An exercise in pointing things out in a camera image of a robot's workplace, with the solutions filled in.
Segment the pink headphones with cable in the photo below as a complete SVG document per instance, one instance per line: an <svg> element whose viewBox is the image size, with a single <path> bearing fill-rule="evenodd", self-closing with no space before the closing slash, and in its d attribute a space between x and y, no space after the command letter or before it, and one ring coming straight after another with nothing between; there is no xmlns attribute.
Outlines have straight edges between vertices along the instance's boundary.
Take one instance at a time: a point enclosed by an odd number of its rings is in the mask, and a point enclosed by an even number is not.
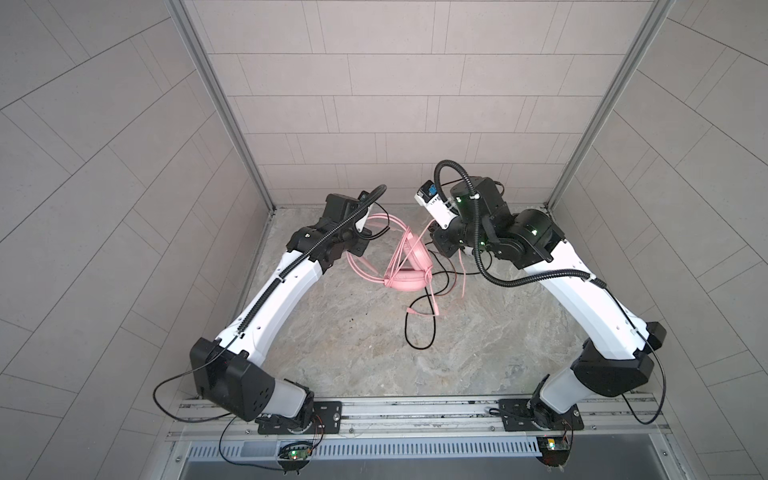
<svg viewBox="0 0 768 480"><path fill-rule="evenodd" d="M436 293L433 287L433 261L422 241L422 237L428 231L428 227L434 223L434 220L429 221L421 233L417 235L396 216L385 213L367 214L355 223L355 228L362 239L374 240L374 234L363 234L362 230L367 221L377 222L379 220L383 221L381 233L387 233L392 227L403 232L385 272L380 274L364 257L355 257L347 252L346 258L349 266L362 279L393 290L414 292L427 288L427 298L432 302L434 308L431 317L438 317L440 309L436 302Z"/></svg>

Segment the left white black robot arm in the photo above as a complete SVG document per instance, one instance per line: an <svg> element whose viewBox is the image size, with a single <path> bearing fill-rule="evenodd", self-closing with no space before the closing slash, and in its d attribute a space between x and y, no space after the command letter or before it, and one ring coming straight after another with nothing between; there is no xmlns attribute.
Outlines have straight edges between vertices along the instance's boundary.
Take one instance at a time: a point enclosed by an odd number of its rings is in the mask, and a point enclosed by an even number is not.
<svg viewBox="0 0 768 480"><path fill-rule="evenodd" d="M272 342L298 305L343 253L365 252L370 207L386 192L379 185L356 197L330 194L320 219L293 233L275 271L240 315L213 340L199 339L190 360L197 394L246 421L279 417L294 431L313 421L314 394L262 369Z"/></svg>

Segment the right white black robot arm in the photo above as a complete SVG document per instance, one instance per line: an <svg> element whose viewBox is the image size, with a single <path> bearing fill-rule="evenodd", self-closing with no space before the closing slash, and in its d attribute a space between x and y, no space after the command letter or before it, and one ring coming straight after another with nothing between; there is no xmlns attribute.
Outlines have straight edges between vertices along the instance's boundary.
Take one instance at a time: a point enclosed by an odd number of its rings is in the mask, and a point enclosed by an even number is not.
<svg viewBox="0 0 768 480"><path fill-rule="evenodd" d="M430 236L441 255L469 252L478 274L497 287L542 284L587 334L577 358L546 376L522 412L501 407L501 415L541 430L574 431L580 401L624 397L663 370L657 352L665 328L627 309L546 213L511 212L495 180L448 159L437 163L416 198L436 222Z"/></svg>

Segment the left green circuit board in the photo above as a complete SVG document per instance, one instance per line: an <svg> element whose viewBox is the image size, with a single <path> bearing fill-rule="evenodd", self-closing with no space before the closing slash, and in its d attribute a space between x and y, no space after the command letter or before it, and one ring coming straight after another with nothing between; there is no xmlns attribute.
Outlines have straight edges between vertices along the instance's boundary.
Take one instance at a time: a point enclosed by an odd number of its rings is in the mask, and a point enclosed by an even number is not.
<svg viewBox="0 0 768 480"><path fill-rule="evenodd" d="M278 450L277 462L284 472L298 472L309 464L313 451L314 444L312 442L289 443Z"/></svg>

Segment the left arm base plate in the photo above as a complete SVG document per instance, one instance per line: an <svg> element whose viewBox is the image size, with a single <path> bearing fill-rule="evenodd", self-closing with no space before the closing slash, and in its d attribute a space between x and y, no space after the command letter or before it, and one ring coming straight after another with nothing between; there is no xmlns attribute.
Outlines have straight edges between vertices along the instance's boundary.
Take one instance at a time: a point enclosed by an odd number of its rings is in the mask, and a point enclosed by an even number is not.
<svg viewBox="0 0 768 480"><path fill-rule="evenodd" d="M337 434L343 404L340 401L313 401L295 417L268 415L257 417L260 435Z"/></svg>

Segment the aluminium mounting rail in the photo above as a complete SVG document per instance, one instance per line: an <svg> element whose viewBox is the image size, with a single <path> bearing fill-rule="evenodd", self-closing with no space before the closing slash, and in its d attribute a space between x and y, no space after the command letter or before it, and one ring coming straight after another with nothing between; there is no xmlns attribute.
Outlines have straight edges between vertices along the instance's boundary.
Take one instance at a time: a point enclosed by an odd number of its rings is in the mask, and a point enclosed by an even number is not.
<svg viewBox="0 0 768 480"><path fill-rule="evenodd" d="M501 437L544 436L548 432L532 423L527 395L465 395L415 397L320 398L317 415L324 430L310 426L303 434L279 427L275 420L263 425L245 422L203 400L182 400L179 414L211 418L199 424L173 421L160 435L163 440L215 440L220 433L227 440L342 440L365 438ZM623 397L592 396L579 401L555 431L578 436L601 434L668 434L669 421L655 415L657 401L648 393Z"/></svg>

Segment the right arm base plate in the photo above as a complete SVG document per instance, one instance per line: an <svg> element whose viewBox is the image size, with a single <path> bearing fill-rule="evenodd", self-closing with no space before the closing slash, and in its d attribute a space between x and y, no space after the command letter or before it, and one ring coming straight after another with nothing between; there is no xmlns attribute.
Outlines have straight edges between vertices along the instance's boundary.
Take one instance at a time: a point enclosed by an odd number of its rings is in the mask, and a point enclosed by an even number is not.
<svg viewBox="0 0 768 480"><path fill-rule="evenodd" d="M581 431L584 422L577 405L561 414L542 402L530 399L500 399L494 409L507 432L513 431Z"/></svg>

